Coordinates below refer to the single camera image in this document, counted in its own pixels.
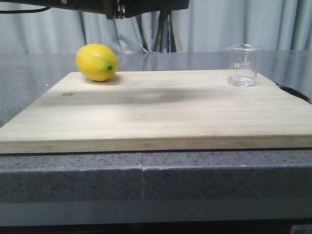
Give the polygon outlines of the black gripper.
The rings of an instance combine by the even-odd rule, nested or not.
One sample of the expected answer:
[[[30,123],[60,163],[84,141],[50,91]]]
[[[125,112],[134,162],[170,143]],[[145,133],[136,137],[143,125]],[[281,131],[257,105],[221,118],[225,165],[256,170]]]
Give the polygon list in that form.
[[[189,0],[116,0],[115,18],[131,18],[160,11],[156,31],[156,52],[169,52],[171,11],[187,9],[189,2]]]

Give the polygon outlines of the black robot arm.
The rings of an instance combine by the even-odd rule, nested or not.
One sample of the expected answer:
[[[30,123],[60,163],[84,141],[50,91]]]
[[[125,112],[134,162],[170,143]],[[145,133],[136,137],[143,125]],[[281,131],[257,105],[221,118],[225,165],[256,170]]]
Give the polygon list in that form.
[[[38,13],[50,8],[104,14],[108,19],[125,19],[159,12],[152,51],[180,52],[182,45],[173,12],[189,7],[188,0],[13,0],[12,3],[41,6],[32,10],[1,10],[2,14]]]

